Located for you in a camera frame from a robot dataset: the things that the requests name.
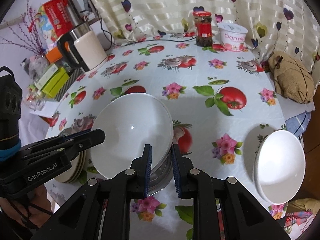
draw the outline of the flower print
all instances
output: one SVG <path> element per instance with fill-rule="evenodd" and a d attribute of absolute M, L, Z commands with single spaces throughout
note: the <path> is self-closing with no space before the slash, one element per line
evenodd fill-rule
<path fill-rule="evenodd" d="M 133 69 L 135 69 L 135 70 L 142 70 L 142 69 L 144 69 L 144 67 L 147 67 L 149 64 L 150 64 L 150 62 L 142 61 L 142 62 L 134 65 Z"/>
<path fill-rule="evenodd" d="M 106 90 L 103 87 L 100 87 L 99 89 L 95 90 L 95 92 L 92 95 L 93 100 L 99 99 L 101 96 L 103 96 L 105 91 Z"/>
<path fill-rule="evenodd" d="M 261 96 L 260 99 L 262 100 L 262 102 L 266 102 L 267 101 L 264 96 Z"/>
<path fill-rule="evenodd" d="M 284 206 L 286 205 L 286 203 L 281 204 L 281 205 L 271 205 L 271 209 L 272 209 L 272 216 L 274 216 L 276 213 L 283 211 Z"/>
<path fill-rule="evenodd" d="M 152 222 L 153 218 L 155 217 L 154 214 L 149 212 L 141 212 L 142 214 L 142 220 L 147 222 Z"/>
<path fill-rule="evenodd" d="M 221 156 L 220 156 L 220 148 L 219 147 L 213 148 L 212 149 L 212 154 L 213 154 L 213 158 L 220 159 L 221 158 Z"/>
<path fill-rule="evenodd" d="M 260 92 L 264 98 L 268 101 L 270 98 L 273 98 L 273 91 L 264 88 L 261 92 Z"/>
<path fill-rule="evenodd" d="M 139 199 L 138 203 L 140 204 L 139 206 L 139 212 L 149 212 L 153 214 L 155 212 L 155 209 L 157 208 L 158 205 L 161 203 L 155 199 L 153 196 L 149 196 L 145 199 Z"/>
<path fill-rule="evenodd" d="M 168 99 L 178 99 L 180 94 L 184 94 L 184 90 L 187 87 L 178 85 L 176 82 L 173 82 L 170 85 L 163 87 L 162 95 L 166 96 Z"/>
<path fill-rule="evenodd" d="M 134 199 L 130 211 L 135 212 L 139 220 L 151 222 L 155 216 L 162 217 L 161 209 L 164 209 L 166 206 L 166 204 L 160 203 L 155 197 L 149 196 L 143 200 Z"/>
<path fill-rule="evenodd" d="M 129 49 L 129 50 L 125 51 L 124 53 L 122 53 L 122 56 L 128 56 L 132 52 L 133 52 L 133 50 Z"/>
<path fill-rule="evenodd" d="M 76 79 L 76 81 L 81 81 L 83 78 L 85 77 L 85 74 L 81 74 L 80 76 L 78 76 L 78 78 Z"/>
<path fill-rule="evenodd" d="M 178 49 L 185 49 L 186 47 L 188 47 L 189 46 L 189 44 L 187 44 L 187 43 L 179 43 L 179 44 L 177 44 L 176 45 L 176 48 L 178 48 Z"/>
<path fill-rule="evenodd" d="M 131 204 L 131 212 L 136 212 L 136 213 L 138 213 L 139 212 L 139 203 L 132 203 Z"/>
<path fill-rule="evenodd" d="M 67 119 L 66 118 L 61 120 L 61 122 L 59 124 L 59 131 L 62 131 L 63 128 L 65 128 L 66 124 L 67 124 Z"/>
<path fill-rule="evenodd" d="M 224 134 L 220 139 L 216 140 L 218 147 L 220 147 L 220 152 L 223 154 L 235 152 L 235 147 L 237 141 L 233 140 L 228 134 Z"/>
<path fill-rule="evenodd" d="M 276 104 L 276 100 L 274 98 L 270 98 L 268 101 L 267 101 L 267 104 L 269 106 L 274 106 Z"/>
<path fill-rule="evenodd" d="M 88 78 L 93 78 L 94 75 L 97 74 L 97 72 L 98 72 L 97 70 L 91 72 Z"/>
<path fill-rule="evenodd" d="M 178 99 L 179 93 L 172 93 L 169 95 L 169 97 L 170 97 L 169 99 Z"/>
<path fill-rule="evenodd" d="M 167 89 L 167 92 L 170 95 L 172 93 L 179 93 L 182 86 L 178 85 L 176 82 L 173 82 L 172 84 L 167 85 L 165 88 Z"/>
<path fill-rule="evenodd" d="M 276 104 L 275 98 L 277 98 L 276 93 L 272 90 L 264 88 L 258 93 L 262 102 L 268 104 L 268 106 L 274 106 Z"/>
<path fill-rule="evenodd" d="M 227 65 L 227 63 L 225 61 L 221 61 L 221 60 L 219 60 L 217 58 L 209 61 L 209 66 L 210 67 L 215 67 L 217 69 L 221 69 L 226 65 Z"/>
<path fill-rule="evenodd" d="M 223 155 L 221 157 L 221 159 L 224 161 L 224 163 L 226 164 L 233 164 L 235 163 L 235 158 L 236 158 L 236 155 L 235 154 L 230 154 L 230 153 L 227 153 L 225 155 Z"/>
<path fill-rule="evenodd" d="M 242 154 L 239 149 L 242 146 L 242 142 L 237 142 L 227 133 L 213 142 L 212 146 L 214 147 L 212 149 L 213 158 L 220 160 L 221 164 L 233 164 L 236 155 Z"/>

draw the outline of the tomato print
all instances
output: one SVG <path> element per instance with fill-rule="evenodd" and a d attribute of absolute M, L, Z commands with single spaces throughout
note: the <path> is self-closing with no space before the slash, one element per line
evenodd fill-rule
<path fill-rule="evenodd" d="M 225 87 L 219 91 L 223 95 L 222 102 L 225 102 L 228 108 L 242 109 L 247 104 L 247 98 L 242 91 L 234 87 Z"/>

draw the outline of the floral tablecloth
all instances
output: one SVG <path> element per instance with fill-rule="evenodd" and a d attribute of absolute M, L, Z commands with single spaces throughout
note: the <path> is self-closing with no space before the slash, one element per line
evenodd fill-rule
<path fill-rule="evenodd" d="M 201 48 L 194 40 L 185 41 L 192 35 L 157 36 L 114 48 L 105 65 L 70 87 L 47 138 L 69 127 L 74 132 L 92 127 L 100 111 L 124 94 L 151 94 L 169 109 L 180 151 L 194 167 L 219 179 L 236 177 L 275 219 L 281 218 L 286 205 L 265 202 L 252 182 L 261 142 L 274 130 L 285 129 L 272 85 L 245 45 L 241 52 L 230 52 L 214 40 L 212 48 Z M 93 177 L 103 178 L 87 154 L 77 182 L 53 179 L 46 186 L 62 205 Z M 192 205 L 178 199 L 173 180 L 154 196 L 132 201 L 131 239 L 191 239 Z"/>

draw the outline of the glass jar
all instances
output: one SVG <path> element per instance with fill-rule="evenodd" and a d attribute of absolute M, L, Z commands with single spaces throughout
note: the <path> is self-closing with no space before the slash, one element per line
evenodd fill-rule
<path fill-rule="evenodd" d="M 211 13 L 197 11 L 192 14 L 196 25 L 196 44 L 201 47 L 212 46 Z"/>

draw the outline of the electric kettle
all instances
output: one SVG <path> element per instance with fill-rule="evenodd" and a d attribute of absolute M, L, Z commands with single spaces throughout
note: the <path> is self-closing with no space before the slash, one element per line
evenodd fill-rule
<path fill-rule="evenodd" d="M 87 22 L 63 34 L 58 39 L 57 47 L 71 68 L 83 68 L 85 72 L 107 61 L 107 54 Z"/>

